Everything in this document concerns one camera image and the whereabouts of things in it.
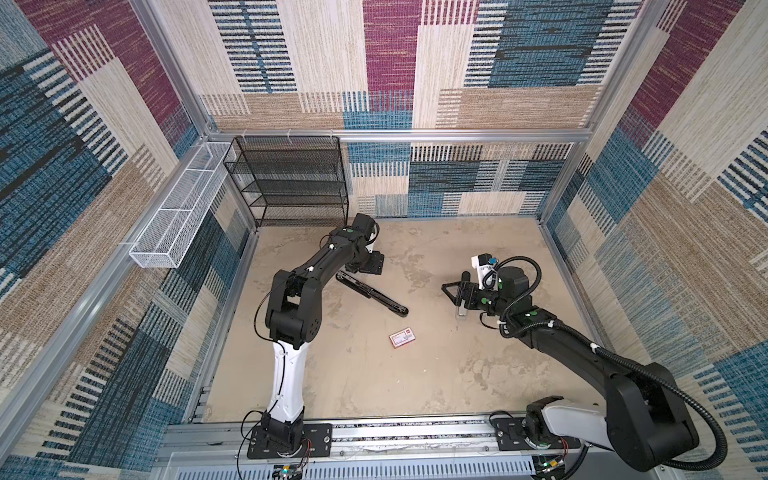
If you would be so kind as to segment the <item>black stapler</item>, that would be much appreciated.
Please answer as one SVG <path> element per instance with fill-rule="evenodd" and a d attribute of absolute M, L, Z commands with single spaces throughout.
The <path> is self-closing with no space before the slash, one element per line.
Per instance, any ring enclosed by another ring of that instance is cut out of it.
<path fill-rule="evenodd" d="M 347 286 L 351 290 L 355 291 L 356 293 L 368 299 L 372 299 L 378 302 L 379 304 L 385 306 L 389 311 L 391 311 L 392 313 L 400 317 L 406 317 L 409 314 L 409 309 L 404 305 L 401 305 L 400 303 L 386 296 L 379 290 L 356 279 L 355 277 L 351 276 L 350 274 L 344 271 L 338 271 L 335 275 L 335 278 L 337 281 Z"/>

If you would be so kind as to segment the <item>red white staple box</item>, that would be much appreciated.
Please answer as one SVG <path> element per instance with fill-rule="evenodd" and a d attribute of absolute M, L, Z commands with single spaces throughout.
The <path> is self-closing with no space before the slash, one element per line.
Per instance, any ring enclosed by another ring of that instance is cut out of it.
<path fill-rule="evenodd" d="M 411 328 L 405 328 L 389 336 L 393 348 L 397 349 L 416 340 Z"/>

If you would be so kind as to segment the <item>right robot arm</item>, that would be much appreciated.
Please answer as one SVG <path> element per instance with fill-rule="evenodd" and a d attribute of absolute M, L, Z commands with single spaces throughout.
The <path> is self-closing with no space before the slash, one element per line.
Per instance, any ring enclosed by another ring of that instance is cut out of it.
<path fill-rule="evenodd" d="M 682 461 L 680 455 L 700 444 L 691 415 L 715 426 L 706 409 L 680 389 L 671 372 L 658 363 L 643 365 L 596 344 L 554 313 L 535 305 L 541 279 L 529 279 L 514 265 L 488 262 L 442 285 L 459 313 L 477 311 L 493 319 L 491 329 L 543 353 L 586 381 L 605 406 L 577 407 L 561 395 L 530 403 L 522 421 L 527 443 L 550 448 L 570 437 L 606 447 L 637 471 L 659 465 L 681 470 L 707 470 L 709 460 Z"/>

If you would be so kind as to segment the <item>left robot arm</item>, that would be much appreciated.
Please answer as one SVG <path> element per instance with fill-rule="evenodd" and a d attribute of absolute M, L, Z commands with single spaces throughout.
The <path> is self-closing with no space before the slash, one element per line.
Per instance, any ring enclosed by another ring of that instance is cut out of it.
<path fill-rule="evenodd" d="M 358 213 L 352 224 L 332 230 L 326 244 L 304 264 L 273 277 L 265 325 L 275 368 L 260 434 L 285 454 L 296 452 L 303 442 L 304 371 L 309 344 L 322 324 L 323 289 L 339 270 L 356 273 L 367 266 L 378 233 L 376 221 Z"/>

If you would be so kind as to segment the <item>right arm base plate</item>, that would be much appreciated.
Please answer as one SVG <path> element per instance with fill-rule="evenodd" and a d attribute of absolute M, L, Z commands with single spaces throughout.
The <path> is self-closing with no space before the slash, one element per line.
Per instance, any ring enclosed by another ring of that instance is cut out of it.
<path fill-rule="evenodd" d="M 572 437 L 560 437 L 543 431 L 531 430 L 524 417 L 492 415 L 489 417 L 498 449 L 510 451 L 559 451 L 581 450 L 582 442 Z"/>

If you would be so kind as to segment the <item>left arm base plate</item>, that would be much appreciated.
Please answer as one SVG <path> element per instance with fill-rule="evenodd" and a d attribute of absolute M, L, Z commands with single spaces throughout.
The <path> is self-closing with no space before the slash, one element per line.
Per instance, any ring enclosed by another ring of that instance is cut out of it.
<path fill-rule="evenodd" d="M 333 425 L 331 423 L 283 424 L 271 422 L 268 426 L 256 426 L 248 442 L 246 456 L 249 460 L 300 458 L 324 458 L 331 453 Z"/>

